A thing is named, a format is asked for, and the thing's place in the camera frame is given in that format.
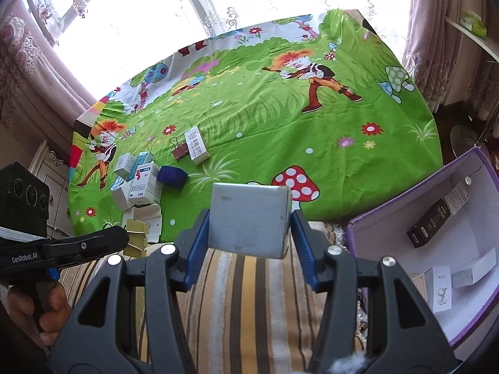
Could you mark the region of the white logo box in bin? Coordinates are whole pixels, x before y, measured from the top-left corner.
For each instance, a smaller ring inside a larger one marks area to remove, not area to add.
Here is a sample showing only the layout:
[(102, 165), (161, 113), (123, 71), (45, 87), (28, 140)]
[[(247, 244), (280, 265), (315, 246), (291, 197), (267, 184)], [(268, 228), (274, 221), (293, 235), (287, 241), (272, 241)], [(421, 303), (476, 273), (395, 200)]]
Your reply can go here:
[(452, 308), (452, 275), (448, 265), (435, 266), (424, 273), (426, 301), (433, 313)]

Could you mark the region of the gold white dental box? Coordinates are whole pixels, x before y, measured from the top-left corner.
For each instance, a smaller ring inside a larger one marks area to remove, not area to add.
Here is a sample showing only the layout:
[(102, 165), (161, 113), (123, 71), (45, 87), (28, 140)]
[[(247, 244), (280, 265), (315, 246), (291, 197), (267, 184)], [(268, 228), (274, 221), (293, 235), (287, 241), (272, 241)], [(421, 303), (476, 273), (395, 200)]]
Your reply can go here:
[(193, 126), (184, 133), (185, 143), (188, 146), (189, 156), (195, 165), (206, 161), (211, 155), (206, 148), (198, 126)]

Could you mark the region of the cream ornate drawer cabinet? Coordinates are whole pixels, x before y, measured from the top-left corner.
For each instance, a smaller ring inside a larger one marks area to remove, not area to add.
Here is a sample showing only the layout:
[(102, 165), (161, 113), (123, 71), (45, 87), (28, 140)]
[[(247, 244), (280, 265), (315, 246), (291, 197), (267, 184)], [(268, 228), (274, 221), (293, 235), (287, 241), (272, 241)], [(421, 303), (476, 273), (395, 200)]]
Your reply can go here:
[(72, 237), (74, 229), (69, 211), (69, 167), (44, 140), (32, 158), (28, 170), (49, 187), (46, 223), (48, 236), (53, 239)]

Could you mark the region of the green tissue pack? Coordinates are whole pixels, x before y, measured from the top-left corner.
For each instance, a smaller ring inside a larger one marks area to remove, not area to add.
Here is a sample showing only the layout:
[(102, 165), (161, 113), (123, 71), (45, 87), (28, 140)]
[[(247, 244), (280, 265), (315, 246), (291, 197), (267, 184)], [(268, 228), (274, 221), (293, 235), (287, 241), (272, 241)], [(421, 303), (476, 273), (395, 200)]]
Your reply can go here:
[(483, 23), (481, 17), (474, 11), (461, 11), (459, 23), (475, 36), (486, 39), (488, 34), (486, 25)]

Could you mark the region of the plain white cube box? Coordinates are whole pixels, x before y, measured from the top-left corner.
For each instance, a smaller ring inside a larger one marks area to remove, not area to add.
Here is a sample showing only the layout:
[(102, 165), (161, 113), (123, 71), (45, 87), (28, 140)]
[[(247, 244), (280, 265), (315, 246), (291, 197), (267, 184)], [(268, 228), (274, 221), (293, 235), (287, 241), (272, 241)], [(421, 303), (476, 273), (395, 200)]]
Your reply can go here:
[(291, 191), (284, 186), (215, 183), (209, 247), (251, 257), (283, 259), (288, 249)]

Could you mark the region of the white medicine box red logo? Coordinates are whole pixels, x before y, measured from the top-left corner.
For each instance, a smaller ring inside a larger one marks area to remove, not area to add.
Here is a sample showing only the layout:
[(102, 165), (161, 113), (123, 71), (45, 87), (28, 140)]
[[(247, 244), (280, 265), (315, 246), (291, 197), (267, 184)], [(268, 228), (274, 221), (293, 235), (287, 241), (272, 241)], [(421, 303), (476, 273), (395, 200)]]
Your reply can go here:
[(160, 203), (163, 185), (157, 179), (159, 171), (160, 167), (154, 161), (136, 169), (128, 197), (134, 206)]

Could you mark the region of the flat white box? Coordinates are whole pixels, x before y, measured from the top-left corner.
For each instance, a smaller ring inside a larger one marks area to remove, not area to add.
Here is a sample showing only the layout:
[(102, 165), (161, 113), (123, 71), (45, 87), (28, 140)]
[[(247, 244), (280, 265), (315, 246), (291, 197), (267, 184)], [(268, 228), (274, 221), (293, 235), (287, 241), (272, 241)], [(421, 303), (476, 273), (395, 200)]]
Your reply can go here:
[(142, 207), (132, 207), (124, 212), (122, 227), (125, 228), (128, 219), (137, 219), (149, 225), (147, 240), (149, 244), (160, 242), (162, 233), (162, 213), (158, 204), (150, 204)]

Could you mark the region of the purple storage box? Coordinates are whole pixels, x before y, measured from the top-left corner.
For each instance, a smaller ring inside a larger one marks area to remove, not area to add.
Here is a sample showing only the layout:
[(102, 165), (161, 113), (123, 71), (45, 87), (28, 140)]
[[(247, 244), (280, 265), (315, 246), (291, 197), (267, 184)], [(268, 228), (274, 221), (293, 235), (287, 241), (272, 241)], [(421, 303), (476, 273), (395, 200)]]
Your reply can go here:
[[(469, 178), (468, 200), (416, 248), (407, 231), (437, 200)], [(409, 274), (447, 265), (452, 271), (498, 248), (498, 177), (486, 155), (468, 150), (408, 191), (354, 219), (346, 227), (352, 254), (370, 260), (390, 255)]]

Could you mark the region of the small white box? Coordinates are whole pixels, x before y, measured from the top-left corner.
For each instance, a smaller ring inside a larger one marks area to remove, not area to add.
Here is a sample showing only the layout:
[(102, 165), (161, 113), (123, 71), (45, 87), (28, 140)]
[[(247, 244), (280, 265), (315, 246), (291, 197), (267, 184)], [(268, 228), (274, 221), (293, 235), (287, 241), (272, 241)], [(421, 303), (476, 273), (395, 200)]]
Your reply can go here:
[(113, 184), (111, 194), (117, 208), (125, 211), (133, 207), (129, 195), (133, 181), (122, 181), (119, 184)]

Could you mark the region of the striped plush cushion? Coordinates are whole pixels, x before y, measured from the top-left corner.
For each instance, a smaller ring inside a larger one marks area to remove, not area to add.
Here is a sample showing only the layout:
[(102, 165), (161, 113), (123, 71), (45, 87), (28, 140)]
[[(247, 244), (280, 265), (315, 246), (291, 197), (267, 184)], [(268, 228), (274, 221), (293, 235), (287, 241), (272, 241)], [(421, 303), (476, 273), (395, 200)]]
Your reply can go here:
[(304, 281), (295, 245), (282, 260), (209, 251), (201, 276), (178, 295), (199, 373), (302, 372), (310, 362), (325, 295)]

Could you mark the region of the teal patterned box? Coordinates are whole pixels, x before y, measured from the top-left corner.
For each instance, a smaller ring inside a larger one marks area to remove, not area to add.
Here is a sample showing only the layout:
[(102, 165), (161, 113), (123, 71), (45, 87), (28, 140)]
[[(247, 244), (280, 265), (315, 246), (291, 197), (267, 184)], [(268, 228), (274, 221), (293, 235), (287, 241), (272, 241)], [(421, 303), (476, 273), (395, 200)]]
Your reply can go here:
[(130, 180), (134, 179), (135, 173), (136, 173), (139, 166), (141, 166), (143, 164), (151, 163), (154, 160), (155, 160), (155, 156), (150, 151), (139, 152), (139, 154), (137, 155), (137, 157), (133, 163), (132, 169), (131, 169), (130, 173), (128, 174), (128, 180), (130, 181)]

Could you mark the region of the pink binder clip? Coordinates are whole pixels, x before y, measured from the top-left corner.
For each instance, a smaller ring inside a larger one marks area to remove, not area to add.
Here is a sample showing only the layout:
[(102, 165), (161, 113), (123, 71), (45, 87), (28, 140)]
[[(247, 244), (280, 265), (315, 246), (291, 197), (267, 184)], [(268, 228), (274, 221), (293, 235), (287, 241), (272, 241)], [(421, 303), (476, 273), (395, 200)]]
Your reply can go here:
[(172, 144), (172, 156), (176, 161), (180, 161), (189, 154), (188, 145), (185, 142), (179, 142), (177, 137), (170, 138), (170, 143)]

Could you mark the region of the white diamond logo box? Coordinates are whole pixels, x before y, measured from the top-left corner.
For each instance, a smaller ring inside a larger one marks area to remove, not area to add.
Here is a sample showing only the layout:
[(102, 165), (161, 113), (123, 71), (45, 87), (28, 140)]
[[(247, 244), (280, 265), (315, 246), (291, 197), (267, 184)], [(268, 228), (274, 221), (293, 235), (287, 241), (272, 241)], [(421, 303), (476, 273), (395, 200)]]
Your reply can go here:
[(113, 172), (125, 181), (128, 181), (135, 161), (136, 158), (131, 153), (122, 154), (121, 156), (119, 156), (118, 162), (116, 163)]

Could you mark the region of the dark blue box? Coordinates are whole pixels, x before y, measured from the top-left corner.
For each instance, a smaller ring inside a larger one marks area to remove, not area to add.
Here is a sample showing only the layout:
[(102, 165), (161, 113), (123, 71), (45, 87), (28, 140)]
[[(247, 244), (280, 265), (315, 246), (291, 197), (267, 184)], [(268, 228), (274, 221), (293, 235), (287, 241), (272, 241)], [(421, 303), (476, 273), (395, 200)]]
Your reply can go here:
[(161, 184), (182, 190), (188, 180), (189, 174), (181, 168), (163, 165), (157, 175)]

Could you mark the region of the black instruction box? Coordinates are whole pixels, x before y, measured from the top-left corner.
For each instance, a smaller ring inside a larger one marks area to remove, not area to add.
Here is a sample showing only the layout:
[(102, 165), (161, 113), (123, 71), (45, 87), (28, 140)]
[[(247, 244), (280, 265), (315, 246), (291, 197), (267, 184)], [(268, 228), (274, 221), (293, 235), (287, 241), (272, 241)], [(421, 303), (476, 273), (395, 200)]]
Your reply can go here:
[(437, 200), (407, 231), (407, 236), (415, 248), (426, 245), (451, 216), (450, 208), (444, 199)]

